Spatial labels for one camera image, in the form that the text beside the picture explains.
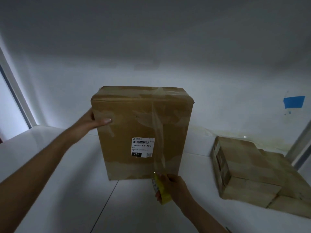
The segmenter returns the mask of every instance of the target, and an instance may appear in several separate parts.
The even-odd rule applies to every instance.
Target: large cardboard box
[[[268,208],[311,218],[311,187],[282,154],[259,150],[285,183]]]
[[[251,142],[216,137],[211,157],[223,199],[266,208],[281,190],[284,180]]]
[[[193,99],[182,88],[102,87],[91,99],[109,180],[177,174]]]

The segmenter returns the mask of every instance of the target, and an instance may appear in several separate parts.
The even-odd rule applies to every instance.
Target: small cardboard box
[[[239,200],[266,208],[281,190],[277,175],[256,146],[248,141],[216,137],[211,157],[223,199]]]
[[[193,99],[182,88],[102,87],[91,99],[109,180],[178,174]]]
[[[268,208],[311,218],[311,187],[282,154],[259,150],[285,183]]]

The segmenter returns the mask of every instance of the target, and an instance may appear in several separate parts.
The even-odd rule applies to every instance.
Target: person's right arm
[[[170,193],[173,201],[181,209],[199,233],[228,233],[228,231],[205,211],[191,196],[186,183],[180,176],[173,174],[160,175],[159,179]],[[161,201],[160,193],[156,193],[158,201]]]

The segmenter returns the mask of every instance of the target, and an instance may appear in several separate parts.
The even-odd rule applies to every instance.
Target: blue tape
[[[283,99],[285,108],[302,108],[305,96],[285,97]]]

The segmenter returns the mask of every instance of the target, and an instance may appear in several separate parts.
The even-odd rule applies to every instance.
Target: black rectangle on label
[[[136,156],[136,157],[141,157],[142,153],[138,153],[138,152],[132,152],[131,156]]]

